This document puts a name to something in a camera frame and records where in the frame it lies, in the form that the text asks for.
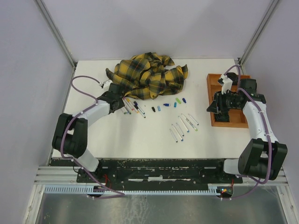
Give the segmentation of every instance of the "white cable carrier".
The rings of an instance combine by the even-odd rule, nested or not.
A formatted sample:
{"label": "white cable carrier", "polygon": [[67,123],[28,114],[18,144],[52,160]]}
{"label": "white cable carrier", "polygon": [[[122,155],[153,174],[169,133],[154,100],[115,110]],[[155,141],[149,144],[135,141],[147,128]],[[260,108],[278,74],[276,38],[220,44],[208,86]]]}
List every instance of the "white cable carrier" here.
{"label": "white cable carrier", "polygon": [[[216,192],[216,186],[208,187],[208,190],[119,190],[119,192],[124,193],[126,195],[220,195],[220,193]],[[102,189],[94,190],[93,185],[46,185],[44,192],[47,194],[114,194],[111,191],[104,191]]]}

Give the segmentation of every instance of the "metal floor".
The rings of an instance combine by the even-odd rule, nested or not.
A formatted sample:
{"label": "metal floor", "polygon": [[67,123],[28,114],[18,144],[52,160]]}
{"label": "metal floor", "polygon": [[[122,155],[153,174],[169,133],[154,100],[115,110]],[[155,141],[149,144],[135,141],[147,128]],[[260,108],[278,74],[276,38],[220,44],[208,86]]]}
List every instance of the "metal floor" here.
{"label": "metal floor", "polygon": [[[235,195],[249,188],[236,186]],[[37,224],[287,224],[276,187],[261,186],[246,198],[127,196],[92,200],[44,194]]]}

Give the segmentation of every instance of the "marker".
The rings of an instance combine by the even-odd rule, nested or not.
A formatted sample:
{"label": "marker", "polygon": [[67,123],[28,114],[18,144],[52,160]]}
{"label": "marker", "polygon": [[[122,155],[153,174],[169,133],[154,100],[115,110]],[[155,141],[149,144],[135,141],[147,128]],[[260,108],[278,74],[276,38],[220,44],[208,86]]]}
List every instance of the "marker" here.
{"label": "marker", "polygon": [[178,125],[178,123],[176,123],[176,125],[177,125],[179,131],[181,132],[182,136],[184,136],[184,132],[182,131],[181,127]]}
{"label": "marker", "polygon": [[187,117],[185,117],[185,115],[183,115],[181,113],[181,115],[186,119],[186,121],[194,128],[195,131],[197,131],[197,128],[191,123],[191,121],[189,121],[189,119]]}
{"label": "marker", "polygon": [[179,118],[179,119],[181,120],[181,122],[183,123],[183,125],[184,125],[184,127],[186,128],[187,132],[189,132],[189,129],[187,128],[187,126],[185,125],[185,123],[183,122],[183,120],[181,119],[181,117],[179,116],[178,118]]}
{"label": "marker", "polygon": [[174,133],[172,132],[172,130],[171,130],[171,129],[169,129],[169,130],[170,130],[171,135],[173,136],[173,139],[174,139],[176,142],[178,142],[178,140],[177,140],[176,136],[174,135]]}
{"label": "marker", "polygon": [[143,109],[141,109],[141,107],[137,104],[136,101],[134,101],[133,103],[138,107],[137,109],[139,109],[141,113],[145,114],[145,112],[143,111]]}
{"label": "marker", "polygon": [[134,105],[132,104],[132,102],[129,100],[129,98],[125,98],[127,101],[128,101],[128,103],[130,104],[130,106],[132,107],[132,108],[134,108]]}
{"label": "marker", "polygon": [[123,98],[122,99],[123,100],[123,102],[125,103],[125,105],[127,106],[127,108],[129,108],[130,110],[134,110],[134,107],[131,107],[131,105],[126,101],[126,99],[125,98]]}
{"label": "marker", "polygon": [[176,100],[177,100],[177,102],[178,102],[179,104],[181,104],[181,103],[182,103],[181,101],[179,101],[179,99],[178,99],[178,98],[176,98]]}
{"label": "marker", "polygon": [[127,113],[127,110],[125,108],[121,108],[121,112],[123,112],[123,114],[126,114]]}
{"label": "marker", "polygon": [[174,131],[176,132],[176,134],[180,137],[181,141],[184,141],[184,140],[183,140],[183,137],[178,133],[176,127],[175,127],[173,124],[171,124],[171,126],[173,127],[173,129],[174,129]]}
{"label": "marker", "polygon": [[138,109],[138,111],[140,112],[140,114],[145,118],[145,115],[141,112],[140,109]]}
{"label": "marker", "polygon": [[138,106],[137,106],[137,105],[134,105],[134,107],[135,107],[135,109],[138,111],[138,109],[139,109]]}
{"label": "marker", "polygon": [[126,105],[125,105],[125,109],[127,110],[128,114],[132,114]]}
{"label": "marker", "polygon": [[191,114],[188,114],[188,115],[197,125],[199,125],[199,123],[191,116]]}

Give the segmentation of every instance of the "metal frame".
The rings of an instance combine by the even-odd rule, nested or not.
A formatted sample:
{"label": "metal frame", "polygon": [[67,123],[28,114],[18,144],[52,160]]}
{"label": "metal frame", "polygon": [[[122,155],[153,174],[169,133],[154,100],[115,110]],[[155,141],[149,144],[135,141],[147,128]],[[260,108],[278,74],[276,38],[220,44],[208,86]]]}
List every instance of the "metal frame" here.
{"label": "metal frame", "polygon": [[49,29],[51,30],[51,32],[53,33],[55,39],[57,40],[58,44],[60,45],[60,47],[62,48],[63,52],[65,53],[67,59],[69,60],[69,63],[71,64],[71,66],[73,68],[76,67],[77,62],[75,61],[75,59],[72,57],[71,52],[69,51],[69,49],[67,48],[65,41],[63,39],[63,37],[61,36],[58,28],[56,27],[45,3],[42,0],[34,0],[34,2],[36,3],[39,11],[41,12],[41,14],[43,15],[44,19],[46,20]]}
{"label": "metal frame", "polygon": [[254,46],[256,45],[259,37],[261,36],[262,32],[264,31],[266,25],[270,21],[270,18],[273,16],[273,13],[277,9],[277,6],[279,5],[281,0],[271,0],[270,4],[268,5],[265,14],[263,15],[262,21],[260,22],[259,26],[255,30],[251,40],[249,41],[249,44],[247,45],[242,57],[239,59],[239,64],[243,66],[247,59],[250,56],[250,53],[252,52]]}
{"label": "metal frame", "polygon": [[[277,9],[281,0],[271,0],[270,4],[268,5],[263,18],[255,30],[249,44],[247,45],[243,55],[241,58],[236,61],[242,69],[242,73],[246,74],[244,64],[246,63],[250,53],[252,52],[254,46],[256,45],[259,37],[261,36],[262,32],[264,31],[266,25],[268,24],[270,18],[272,17],[273,13]],[[38,9],[40,10],[41,14],[43,15],[44,19],[46,20],[48,27],[50,28],[51,32],[53,33],[55,39],[57,40],[58,44],[62,48],[63,52],[65,53],[66,57],[68,58],[69,63],[73,67],[72,75],[74,76],[75,69],[77,62],[72,57],[69,49],[66,46],[66,43],[61,36],[58,28],[56,27],[45,3],[43,0],[34,0]],[[68,89],[68,93],[65,99],[64,107],[65,108],[67,98],[70,92],[70,86]],[[48,156],[48,162],[50,162],[52,156],[53,149]],[[66,187],[73,187],[73,188],[81,188],[81,187],[93,187],[96,186],[94,183],[77,183],[76,182],[77,174],[73,171],[72,167],[39,167],[35,183],[33,186],[32,194],[30,196],[30,200],[28,203],[28,207],[26,209],[26,213],[24,216],[23,223],[24,224],[34,224],[36,222],[36,218],[38,215],[39,207],[42,201],[42,197],[44,194],[44,190],[49,184],[58,184],[61,186]],[[210,188],[215,186],[226,186],[227,184],[209,184]],[[255,182],[249,178],[243,179],[243,184],[235,184],[236,186],[253,186]],[[278,189],[279,198],[282,204],[282,208],[284,210],[287,222],[290,224],[299,224],[299,214],[296,208],[294,199],[292,197],[287,179],[285,177],[285,173],[283,169],[279,172],[279,176],[275,181],[271,181],[267,183],[267,185],[276,186]]]}
{"label": "metal frame", "polygon": [[[34,188],[32,190],[32,195],[30,197],[30,201],[28,203],[28,207],[26,210],[26,215],[24,218],[24,224],[33,224],[35,223],[39,211],[39,207],[42,201],[42,196],[45,193],[45,189],[49,189],[51,187],[59,187],[61,189],[54,189],[64,192],[57,193],[73,193],[68,192],[68,189],[72,190],[73,188],[78,189],[89,189],[97,186],[95,183],[77,183],[77,173],[74,172],[72,167],[39,167]],[[244,178],[242,184],[235,184],[235,186],[254,186],[255,182],[249,178]],[[279,194],[279,199],[282,204],[283,211],[285,213],[286,220],[289,224],[299,224],[299,214],[297,207],[295,205],[294,199],[292,197],[289,185],[287,183],[287,179],[285,177],[285,173],[281,168],[279,175],[276,180],[268,182],[266,185],[268,186],[276,186]],[[213,194],[213,189],[216,186],[227,186],[227,184],[209,184],[210,192],[154,192],[154,194],[158,195],[177,195],[177,194],[192,194],[192,195],[215,195]],[[149,192],[124,192],[129,195],[146,195]]]}

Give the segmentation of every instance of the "white wall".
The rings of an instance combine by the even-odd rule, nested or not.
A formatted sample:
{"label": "white wall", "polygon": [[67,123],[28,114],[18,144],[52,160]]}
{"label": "white wall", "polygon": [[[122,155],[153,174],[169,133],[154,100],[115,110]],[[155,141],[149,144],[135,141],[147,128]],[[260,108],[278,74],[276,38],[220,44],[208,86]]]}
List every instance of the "white wall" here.
{"label": "white wall", "polygon": [[270,0],[44,0],[75,60],[241,57]]}
{"label": "white wall", "polygon": [[19,224],[51,149],[71,66],[33,0],[0,4],[0,223]]}
{"label": "white wall", "polygon": [[246,73],[257,79],[267,100],[271,127],[288,147],[284,163],[287,180],[299,208],[299,1],[283,0],[262,34]]}

